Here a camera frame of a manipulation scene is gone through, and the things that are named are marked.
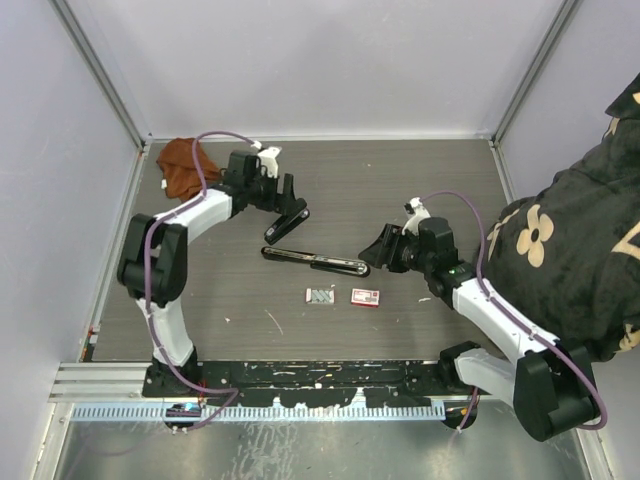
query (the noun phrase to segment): gray floor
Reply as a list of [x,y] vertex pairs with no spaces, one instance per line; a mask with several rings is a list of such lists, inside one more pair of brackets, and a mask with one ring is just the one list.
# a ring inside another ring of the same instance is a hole
[[[140,445],[127,455],[106,457]],[[579,480],[575,432],[532,440],[483,400],[462,435],[440,422],[241,423],[172,436],[152,423],[73,423],[58,480]]]
[[[296,195],[311,218],[276,246],[356,257],[385,223],[405,221],[403,204],[440,189],[467,194],[485,220],[505,199],[486,141],[285,142],[281,172],[295,175]],[[219,166],[231,145],[205,144]],[[160,188],[153,145],[133,212],[154,214],[178,204]],[[449,219],[459,248],[470,258],[478,243],[473,217],[459,200],[434,199],[433,215]],[[275,214],[248,208],[190,246],[185,321],[201,359],[435,359],[464,340],[487,345],[482,333],[437,299],[421,276],[374,271],[353,279],[304,265],[269,262],[260,255]],[[335,285],[333,307],[309,306],[307,287]],[[380,290],[378,309],[350,305],[354,287]],[[282,334],[268,315],[273,315]],[[114,282],[95,350],[96,360],[149,360],[151,342],[142,313]]]

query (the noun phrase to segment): white wall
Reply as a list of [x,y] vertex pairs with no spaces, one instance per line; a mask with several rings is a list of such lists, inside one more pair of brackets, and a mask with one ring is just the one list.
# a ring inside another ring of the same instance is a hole
[[[503,142],[518,196],[548,186],[606,131],[604,110],[640,70],[640,2],[585,0]],[[640,350],[595,365],[610,413],[602,433],[616,478],[638,478]]]
[[502,145],[516,197],[535,195],[606,131],[640,70],[640,2],[585,0]]
[[0,465],[30,471],[135,148],[46,1],[0,2]]
[[495,131],[559,0],[70,0],[156,138]]

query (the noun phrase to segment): gray wood surface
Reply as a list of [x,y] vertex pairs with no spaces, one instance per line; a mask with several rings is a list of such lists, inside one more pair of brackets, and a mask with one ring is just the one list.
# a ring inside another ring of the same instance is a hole
[[[295,175],[296,195],[311,217],[277,247],[348,258],[369,246],[385,223],[402,225],[410,198],[440,189],[468,195],[487,228],[505,204],[485,141],[283,142],[281,172]],[[224,167],[234,145],[206,143]],[[178,204],[160,188],[153,145],[134,213]],[[470,258],[478,231],[468,208],[453,197],[429,202],[449,219],[462,254]],[[421,275],[374,271],[366,279],[264,260],[263,233],[277,217],[249,207],[190,245],[183,292],[188,331],[201,359],[436,359],[464,340],[489,346],[468,320],[431,298]],[[306,305],[307,287],[335,285],[336,304]],[[380,290],[377,309],[350,304],[355,287]],[[276,318],[282,334],[270,318]],[[149,360],[151,341],[142,313],[115,281],[101,325],[96,360]]]

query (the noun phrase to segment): red and white box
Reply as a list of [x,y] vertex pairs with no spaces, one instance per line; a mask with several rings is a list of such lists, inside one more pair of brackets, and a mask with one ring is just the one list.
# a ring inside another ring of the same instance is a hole
[[351,292],[351,304],[378,308],[380,305],[380,291],[354,288]]

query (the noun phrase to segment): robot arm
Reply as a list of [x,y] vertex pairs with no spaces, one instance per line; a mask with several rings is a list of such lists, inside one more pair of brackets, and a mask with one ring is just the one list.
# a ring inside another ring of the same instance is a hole
[[[449,387],[476,386],[494,395],[514,408],[524,429],[539,441],[597,418],[595,401],[576,375],[489,301],[475,269],[458,258],[448,222],[431,217],[418,198],[405,210],[409,216],[405,226],[387,224],[359,258],[395,273],[422,273],[432,294],[475,323],[506,357],[494,357],[479,345],[465,342],[441,352],[441,380]],[[584,345],[560,342],[484,282],[491,298],[498,299],[536,337],[558,347],[594,383]]]
[[[144,298],[144,241],[151,225],[169,217],[155,231],[151,247],[151,311],[154,330],[172,364],[194,383],[198,373],[197,355],[187,334],[182,313],[181,294],[187,282],[187,247],[214,225],[237,215],[248,205],[281,216],[265,232],[265,241],[273,245],[309,217],[304,199],[296,199],[293,176],[284,175],[282,193],[278,193],[278,147],[257,154],[234,151],[220,183],[211,185],[189,202],[154,217],[138,214],[130,223],[118,265],[117,279],[136,300],[147,324],[149,315]],[[154,342],[153,362],[165,363]]]

